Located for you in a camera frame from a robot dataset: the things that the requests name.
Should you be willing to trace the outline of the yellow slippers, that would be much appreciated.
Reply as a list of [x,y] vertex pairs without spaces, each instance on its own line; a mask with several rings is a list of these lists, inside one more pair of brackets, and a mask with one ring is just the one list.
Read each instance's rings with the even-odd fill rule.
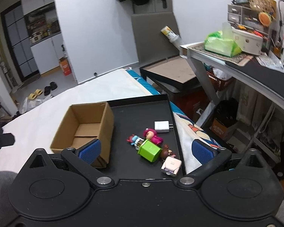
[[43,93],[43,91],[41,89],[36,89],[35,92],[29,94],[28,100],[35,100],[42,93]]

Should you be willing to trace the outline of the white power adapter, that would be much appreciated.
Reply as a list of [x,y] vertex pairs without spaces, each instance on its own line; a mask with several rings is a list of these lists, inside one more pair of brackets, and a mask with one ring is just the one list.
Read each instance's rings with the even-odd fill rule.
[[154,129],[157,133],[168,133],[170,129],[173,129],[173,124],[169,121],[155,121]]

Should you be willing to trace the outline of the black slippers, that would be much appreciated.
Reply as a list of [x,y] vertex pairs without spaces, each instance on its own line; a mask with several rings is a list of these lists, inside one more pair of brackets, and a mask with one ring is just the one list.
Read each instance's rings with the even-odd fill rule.
[[55,89],[57,89],[57,84],[55,82],[50,82],[50,84],[44,88],[44,95],[48,96],[51,91],[54,91]]

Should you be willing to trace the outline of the green cube box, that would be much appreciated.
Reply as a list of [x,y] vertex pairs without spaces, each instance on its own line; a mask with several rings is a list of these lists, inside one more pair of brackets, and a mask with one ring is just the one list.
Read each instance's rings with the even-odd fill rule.
[[162,149],[159,146],[147,139],[139,147],[138,155],[150,162],[155,162],[159,158],[161,151]]

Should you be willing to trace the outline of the yellow white bottle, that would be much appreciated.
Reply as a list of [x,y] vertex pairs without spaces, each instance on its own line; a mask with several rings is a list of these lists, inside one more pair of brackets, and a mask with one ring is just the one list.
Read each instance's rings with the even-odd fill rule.
[[169,42],[173,43],[180,38],[180,36],[174,33],[168,26],[161,29],[161,33],[168,38]]

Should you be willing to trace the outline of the pink hooded figurine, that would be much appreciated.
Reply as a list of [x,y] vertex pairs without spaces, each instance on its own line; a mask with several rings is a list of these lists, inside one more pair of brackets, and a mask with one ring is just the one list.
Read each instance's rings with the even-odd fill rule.
[[146,128],[143,132],[143,137],[150,140],[155,145],[161,145],[163,142],[163,139],[157,135],[154,129]]

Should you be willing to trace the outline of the green tissue pack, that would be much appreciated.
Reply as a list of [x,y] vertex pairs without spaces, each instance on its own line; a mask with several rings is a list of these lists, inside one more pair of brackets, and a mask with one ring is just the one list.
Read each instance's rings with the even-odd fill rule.
[[234,40],[232,27],[228,22],[222,24],[222,31],[210,33],[204,40],[207,51],[227,57],[234,57],[242,52]]

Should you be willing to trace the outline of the brown-haired small figurine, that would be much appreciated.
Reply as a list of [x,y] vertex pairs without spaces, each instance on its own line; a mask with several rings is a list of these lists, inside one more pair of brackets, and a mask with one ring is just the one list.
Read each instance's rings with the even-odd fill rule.
[[170,150],[169,146],[168,145],[164,145],[162,147],[162,150],[161,150],[161,153],[160,153],[160,158],[162,160],[166,160],[166,158],[169,157],[169,156],[173,157],[173,158],[176,157],[175,153],[172,150]]

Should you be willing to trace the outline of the white storage container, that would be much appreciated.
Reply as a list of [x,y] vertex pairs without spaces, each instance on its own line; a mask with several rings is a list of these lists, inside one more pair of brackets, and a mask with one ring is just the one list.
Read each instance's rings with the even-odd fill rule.
[[263,38],[244,30],[232,28],[233,38],[241,50],[252,55],[260,55],[263,45]]

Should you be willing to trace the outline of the blue red-hat figurine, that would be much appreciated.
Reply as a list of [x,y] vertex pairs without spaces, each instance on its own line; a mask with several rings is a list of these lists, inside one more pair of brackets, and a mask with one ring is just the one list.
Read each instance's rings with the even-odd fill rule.
[[127,142],[131,145],[134,146],[136,150],[139,150],[140,146],[144,143],[144,139],[141,137],[132,134],[127,138]]

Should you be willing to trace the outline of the grey leaning board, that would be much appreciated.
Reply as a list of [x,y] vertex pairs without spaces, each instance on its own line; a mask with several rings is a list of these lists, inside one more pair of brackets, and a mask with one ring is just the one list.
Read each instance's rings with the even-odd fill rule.
[[134,14],[131,22],[141,67],[179,55],[179,50],[161,32],[162,28],[168,26],[179,34],[173,12]]

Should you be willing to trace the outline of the orange carton box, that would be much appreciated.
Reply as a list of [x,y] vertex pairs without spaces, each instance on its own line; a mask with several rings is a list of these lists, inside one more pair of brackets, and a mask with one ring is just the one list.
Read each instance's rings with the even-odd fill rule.
[[63,74],[65,76],[68,76],[72,73],[71,67],[70,67],[69,62],[66,58],[60,58],[59,59],[59,65],[60,65],[61,70],[63,71]]

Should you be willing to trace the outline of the grey desk drawer unit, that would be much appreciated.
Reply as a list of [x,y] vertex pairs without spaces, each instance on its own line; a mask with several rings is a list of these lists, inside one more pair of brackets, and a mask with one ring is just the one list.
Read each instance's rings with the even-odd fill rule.
[[227,21],[234,27],[242,25],[246,28],[254,29],[266,36],[271,34],[270,27],[265,27],[259,20],[259,12],[248,7],[228,4]]

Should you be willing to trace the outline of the brown cardboard box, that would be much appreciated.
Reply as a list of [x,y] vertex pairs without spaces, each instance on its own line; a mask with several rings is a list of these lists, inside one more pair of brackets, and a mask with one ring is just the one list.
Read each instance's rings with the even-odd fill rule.
[[110,160],[111,139],[114,129],[114,115],[107,102],[71,105],[53,138],[50,149],[61,153],[63,149],[79,149],[93,139],[101,142],[101,153],[91,164],[105,168]]

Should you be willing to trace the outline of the black box lid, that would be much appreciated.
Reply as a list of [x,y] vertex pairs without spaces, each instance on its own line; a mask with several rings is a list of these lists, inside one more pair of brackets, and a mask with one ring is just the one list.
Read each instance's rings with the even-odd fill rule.
[[150,79],[174,93],[201,86],[186,59],[180,56],[140,67],[140,74],[143,79]]

